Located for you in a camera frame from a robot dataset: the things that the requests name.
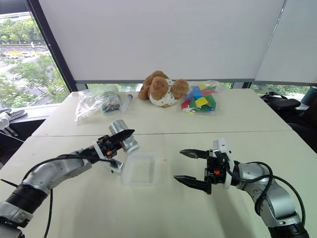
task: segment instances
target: transparent plastic box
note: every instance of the transparent plastic box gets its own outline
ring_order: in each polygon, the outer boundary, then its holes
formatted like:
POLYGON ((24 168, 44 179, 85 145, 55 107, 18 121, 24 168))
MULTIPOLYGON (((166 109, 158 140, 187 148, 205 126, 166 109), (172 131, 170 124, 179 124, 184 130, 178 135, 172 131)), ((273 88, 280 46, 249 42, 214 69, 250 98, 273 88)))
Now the transparent plastic box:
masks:
POLYGON ((157 155, 153 152, 134 152, 124 165, 122 182, 126 185, 150 186, 157 182, 157 155))

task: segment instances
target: brown teddy bear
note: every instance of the brown teddy bear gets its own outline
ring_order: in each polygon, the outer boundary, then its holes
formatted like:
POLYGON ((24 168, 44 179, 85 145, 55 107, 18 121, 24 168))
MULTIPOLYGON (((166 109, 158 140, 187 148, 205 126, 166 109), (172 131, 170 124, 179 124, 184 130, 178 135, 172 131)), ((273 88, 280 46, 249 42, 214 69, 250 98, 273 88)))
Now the brown teddy bear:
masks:
POLYGON ((159 107, 169 107, 188 92, 189 85, 184 79, 170 80, 162 71, 155 71, 143 82, 139 99, 150 101, 159 107))

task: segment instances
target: red foam piece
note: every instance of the red foam piece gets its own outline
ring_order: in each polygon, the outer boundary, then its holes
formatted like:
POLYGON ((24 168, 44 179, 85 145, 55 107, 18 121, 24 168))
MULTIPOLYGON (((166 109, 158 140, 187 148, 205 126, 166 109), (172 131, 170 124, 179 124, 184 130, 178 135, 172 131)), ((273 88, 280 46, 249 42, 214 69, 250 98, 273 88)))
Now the red foam piece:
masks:
POLYGON ((203 96, 208 96, 211 93, 216 93, 216 91, 214 90, 202 90, 200 92, 202 93, 203 96))
POLYGON ((188 105, 190 104, 190 100, 186 100, 185 102, 182 103, 182 109, 188 108, 188 105))

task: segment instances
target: silver metal cylinder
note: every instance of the silver metal cylinder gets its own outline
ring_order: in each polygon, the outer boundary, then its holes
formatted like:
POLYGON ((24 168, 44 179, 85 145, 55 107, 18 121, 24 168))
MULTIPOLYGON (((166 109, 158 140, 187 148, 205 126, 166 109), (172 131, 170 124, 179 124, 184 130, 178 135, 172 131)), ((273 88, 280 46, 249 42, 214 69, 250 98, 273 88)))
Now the silver metal cylinder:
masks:
MULTIPOLYGON (((116 120, 109 126, 109 130, 113 135, 127 129, 129 128, 123 120, 116 120)), ((129 138, 125 139, 122 144, 122 148, 127 154, 139 148, 138 142, 134 139, 132 135, 129 138)))

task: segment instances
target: plastic bag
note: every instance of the plastic bag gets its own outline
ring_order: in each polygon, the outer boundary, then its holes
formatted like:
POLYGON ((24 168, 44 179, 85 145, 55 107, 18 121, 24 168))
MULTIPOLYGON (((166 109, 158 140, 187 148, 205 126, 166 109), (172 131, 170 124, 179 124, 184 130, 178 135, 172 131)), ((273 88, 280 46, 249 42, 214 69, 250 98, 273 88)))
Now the plastic bag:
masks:
POLYGON ((75 121, 87 118, 97 111, 104 114, 120 108, 120 98, 117 87, 103 85, 78 92, 79 101, 75 112, 75 121))
POLYGON ((226 87, 218 81, 191 81, 189 92, 181 100, 181 110, 189 115, 210 115, 217 110, 218 94, 226 87))

